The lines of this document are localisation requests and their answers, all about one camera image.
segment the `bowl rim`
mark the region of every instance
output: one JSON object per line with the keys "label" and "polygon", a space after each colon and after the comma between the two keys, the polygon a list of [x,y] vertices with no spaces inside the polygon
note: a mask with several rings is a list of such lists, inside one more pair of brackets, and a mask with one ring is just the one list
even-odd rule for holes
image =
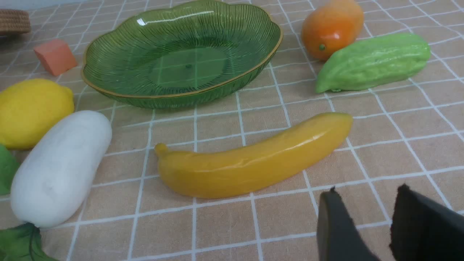
{"label": "bowl rim", "polygon": [[[87,66],[87,51],[89,49],[89,47],[99,38],[107,35],[107,34],[110,34],[112,32],[115,32],[116,30],[119,29],[120,26],[122,26],[125,22],[127,22],[129,19],[135,17],[135,16],[138,16],[142,13],[145,13],[145,12],[153,12],[153,11],[166,11],[166,10],[172,10],[172,9],[175,9],[175,8],[179,8],[181,6],[186,6],[186,5],[189,5],[191,4],[192,2],[218,2],[218,3],[221,3],[221,4],[225,4],[225,5],[243,5],[243,6],[254,6],[254,7],[257,7],[261,10],[263,10],[267,17],[269,18],[269,21],[273,24],[275,24],[278,28],[279,28],[279,31],[280,31],[280,36],[279,36],[279,40],[277,41],[276,45],[274,46],[274,48],[272,49],[272,51],[270,51],[268,53],[268,55],[262,59],[257,65],[255,65],[254,67],[252,67],[251,69],[247,70],[246,72],[240,74],[240,75],[237,75],[227,81],[224,81],[224,82],[221,82],[219,84],[216,84],[216,85],[213,85],[213,86],[210,86],[208,88],[205,88],[205,89],[201,89],[201,90],[198,90],[198,91],[190,91],[190,92],[185,92],[185,93],[177,93],[177,94],[166,94],[166,95],[130,95],[130,94],[121,94],[121,93],[117,93],[117,92],[113,92],[113,91],[108,91],[106,89],[103,89],[101,87],[98,87],[96,86],[95,84],[93,84],[92,82],[90,82],[86,76],[84,75],[84,69],[85,67]],[[226,3],[226,2],[222,2],[220,0],[191,0],[189,2],[185,2],[185,3],[181,3],[179,5],[176,5],[174,7],[170,7],[170,8],[160,8],[160,9],[153,9],[153,10],[147,10],[147,11],[143,11],[143,12],[140,12],[136,15],[133,15],[127,19],[125,19],[121,24],[119,24],[115,29],[109,31],[109,32],[106,32],[104,34],[101,34],[99,35],[98,37],[96,37],[95,39],[93,39],[85,48],[85,51],[83,53],[83,62],[82,62],[82,67],[81,67],[81,70],[80,70],[80,74],[81,74],[81,78],[82,80],[90,87],[92,87],[93,89],[95,89],[96,91],[98,92],[102,92],[104,94],[109,94],[109,95],[112,95],[112,96],[116,96],[116,97],[122,97],[122,98],[171,98],[171,97],[182,97],[182,96],[189,96],[189,95],[194,95],[194,94],[199,94],[199,93],[202,93],[202,92],[206,92],[206,91],[210,91],[212,89],[215,89],[215,88],[218,88],[218,87],[221,87],[223,85],[226,85],[238,78],[241,78],[243,76],[245,76],[246,74],[256,70],[257,68],[259,68],[260,66],[262,66],[264,63],[266,63],[272,55],[274,55],[277,51],[277,49],[280,47],[281,43],[282,43],[282,39],[284,37],[284,31],[282,29],[282,27],[276,23],[274,21],[274,19],[272,19],[272,16],[271,14],[269,14],[269,12],[267,12],[266,10],[264,10],[262,7],[260,6],[257,6],[257,5],[253,5],[253,4],[248,4],[248,3],[237,3],[237,4],[229,4],[229,3]]]}

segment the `green leaf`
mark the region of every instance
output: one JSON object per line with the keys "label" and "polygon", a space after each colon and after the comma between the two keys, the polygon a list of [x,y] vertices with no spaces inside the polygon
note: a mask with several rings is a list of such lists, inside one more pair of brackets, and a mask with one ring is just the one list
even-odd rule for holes
{"label": "green leaf", "polygon": [[0,195],[10,193],[11,182],[19,168],[19,163],[11,153],[0,144]]}
{"label": "green leaf", "polygon": [[42,251],[40,229],[31,223],[0,230],[0,261],[58,261]]}

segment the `orange block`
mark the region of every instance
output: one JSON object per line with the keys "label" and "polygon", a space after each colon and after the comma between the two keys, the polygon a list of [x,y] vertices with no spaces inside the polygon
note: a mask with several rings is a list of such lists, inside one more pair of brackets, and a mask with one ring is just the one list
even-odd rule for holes
{"label": "orange block", "polygon": [[61,39],[53,39],[34,48],[42,66],[54,76],[77,66],[77,61],[68,44]]}

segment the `green bitter melon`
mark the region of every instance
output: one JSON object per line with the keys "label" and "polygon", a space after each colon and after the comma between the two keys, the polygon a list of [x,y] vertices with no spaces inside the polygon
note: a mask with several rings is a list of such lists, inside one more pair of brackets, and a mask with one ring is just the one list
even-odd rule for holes
{"label": "green bitter melon", "polygon": [[406,80],[430,58],[430,46],[413,33],[360,40],[336,51],[319,71],[316,93],[360,91]]}

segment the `green glass bowl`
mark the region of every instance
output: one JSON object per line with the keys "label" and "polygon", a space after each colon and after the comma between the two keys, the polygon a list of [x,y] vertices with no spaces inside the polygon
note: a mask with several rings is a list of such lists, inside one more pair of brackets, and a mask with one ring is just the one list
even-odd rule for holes
{"label": "green glass bowl", "polygon": [[191,1],[142,12],[87,47],[82,79],[101,94],[142,108],[194,106],[251,82],[283,37],[250,4]]}

